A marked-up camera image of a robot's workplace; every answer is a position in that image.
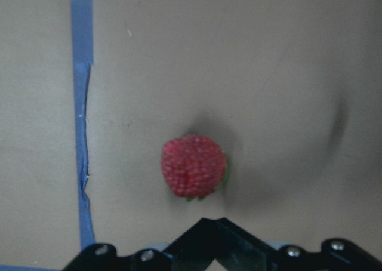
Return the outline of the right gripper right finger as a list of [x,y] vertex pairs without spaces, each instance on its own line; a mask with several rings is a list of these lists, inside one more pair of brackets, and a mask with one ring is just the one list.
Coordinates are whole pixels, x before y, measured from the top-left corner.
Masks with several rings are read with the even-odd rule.
[[275,248],[226,218],[217,220],[226,270],[381,270],[381,260],[344,238],[329,238],[318,252],[293,244]]

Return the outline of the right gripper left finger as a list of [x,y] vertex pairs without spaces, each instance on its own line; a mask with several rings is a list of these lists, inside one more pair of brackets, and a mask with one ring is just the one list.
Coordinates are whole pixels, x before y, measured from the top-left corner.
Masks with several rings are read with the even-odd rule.
[[207,270],[215,260],[215,220],[203,218],[163,249],[142,248],[119,256],[116,247],[96,243],[86,247],[64,270]]

